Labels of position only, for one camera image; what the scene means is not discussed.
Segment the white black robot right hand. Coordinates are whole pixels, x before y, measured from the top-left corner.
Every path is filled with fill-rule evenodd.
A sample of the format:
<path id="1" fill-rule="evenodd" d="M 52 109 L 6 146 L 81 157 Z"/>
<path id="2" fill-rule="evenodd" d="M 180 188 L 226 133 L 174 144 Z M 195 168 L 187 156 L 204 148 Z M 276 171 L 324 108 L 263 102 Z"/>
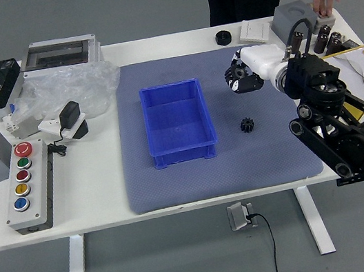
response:
<path id="1" fill-rule="evenodd" d="M 291 53 L 291 46 L 281 49 L 276 44 L 241 47 L 224 74 L 225 81 L 238 94 L 261 89 L 265 80 L 283 92 Z"/>

